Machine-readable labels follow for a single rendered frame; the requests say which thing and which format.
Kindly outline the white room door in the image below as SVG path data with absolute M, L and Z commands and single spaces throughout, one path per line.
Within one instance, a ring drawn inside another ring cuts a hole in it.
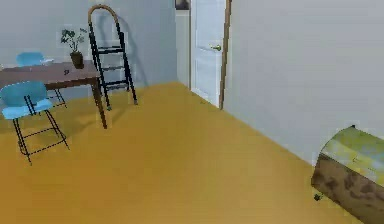
M 219 106 L 226 0 L 191 0 L 191 90 Z M 221 51 L 210 48 L 220 45 Z

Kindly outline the black step ladder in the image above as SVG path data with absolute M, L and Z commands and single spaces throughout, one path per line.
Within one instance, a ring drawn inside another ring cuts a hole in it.
M 117 46 L 107 46 L 107 47 L 103 46 L 103 47 L 101 47 L 101 46 L 97 45 L 95 32 L 94 32 L 94 28 L 93 28 L 93 22 L 92 22 L 92 13 L 94 11 L 100 10 L 100 9 L 108 11 L 111 14 L 111 16 L 115 22 L 115 27 L 116 27 L 118 38 L 119 38 L 119 44 Z M 89 40 L 90 40 L 92 57 L 93 57 L 93 63 L 100 74 L 100 77 L 98 78 L 98 85 L 99 85 L 100 92 L 105 97 L 107 110 L 110 111 L 112 109 L 111 104 L 110 104 L 110 100 L 109 100 L 109 96 L 108 96 L 108 92 L 111 90 L 116 90 L 116 89 L 121 89 L 121 88 L 125 88 L 127 92 L 129 92 L 129 91 L 132 92 L 133 103 L 135 105 L 137 105 L 138 100 L 137 100 L 137 96 L 136 96 L 135 86 L 134 86 L 134 82 L 133 82 L 133 78 L 132 78 L 132 74 L 131 74 L 130 65 L 128 62 L 128 57 L 126 54 L 125 37 L 124 37 L 124 33 L 120 29 L 120 23 L 119 23 L 118 16 L 117 16 L 116 12 L 110 6 L 107 6 L 105 4 L 96 4 L 88 10 L 87 19 L 88 19 Z M 104 67 L 102 65 L 100 56 L 101 55 L 107 55 L 107 54 L 121 54 L 123 64 L 119 65 L 119 66 Z M 125 78 L 122 80 L 107 82 L 105 80 L 104 73 L 109 72 L 109 71 L 118 70 L 118 69 L 124 70 Z

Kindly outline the green house plant brown pot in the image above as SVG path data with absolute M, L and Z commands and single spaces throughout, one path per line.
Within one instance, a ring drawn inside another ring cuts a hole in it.
M 76 69 L 84 68 L 83 54 L 79 51 L 79 44 L 85 41 L 86 33 L 87 31 L 84 28 L 80 28 L 78 32 L 70 29 L 62 30 L 61 42 L 70 47 L 70 57 Z

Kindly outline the brown wooden table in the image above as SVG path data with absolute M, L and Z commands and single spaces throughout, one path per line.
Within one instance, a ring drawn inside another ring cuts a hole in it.
M 69 70 L 69 74 L 64 75 L 64 70 Z M 98 70 L 89 60 L 84 62 L 83 69 L 76 69 L 72 62 L 53 63 L 48 66 L 14 67 L 0 71 L 0 88 L 23 81 L 41 81 L 48 90 L 90 85 L 103 128 L 106 129 L 107 121 L 98 86 L 99 77 Z

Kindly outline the blue chair black legs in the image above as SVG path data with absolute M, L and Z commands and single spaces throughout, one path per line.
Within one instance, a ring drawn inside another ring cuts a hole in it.
M 45 151 L 53 146 L 64 143 L 67 149 L 70 149 L 67 143 L 67 137 L 61 131 L 50 112 L 53 103 L 48 98 L 47 88 L 43 82 L 23 81 L 5 85 L 0 89 L 0 99 L 4 104 L 1 114 L 6 120 L 12 121 L 18 138 L 20 153 L 27 157 L 29 163 L 32 163 L 32 155 Z M 35 133 L 23 135 L 19 120 L 26 116 L 41 114 L 42 112 L 46 114 L 51 126 Z M 60 140 L 41 149 L 30 151 L 27 147 L 26 139 L 47 131 L 54 131 Z
M 40 61 L 45 59 L 41 52 L 22 52 L 16 56 L 16 62 L 19 67 L 37 66 L 37 65 L 51 65 L 52 63 L 42 64 Z M 56 98 L 58 100 L 57 106 L 67 107 L 66 102 L 59 89 L 55 89 L 55 95 L 49 96 L 49 99 Z

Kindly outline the green brown rounded chest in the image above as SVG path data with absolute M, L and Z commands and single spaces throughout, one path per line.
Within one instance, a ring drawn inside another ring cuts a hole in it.
M 319 153 L 311 186 L 364 224 L 384 224 L 384 139 L 355 125 L 337 132 Z

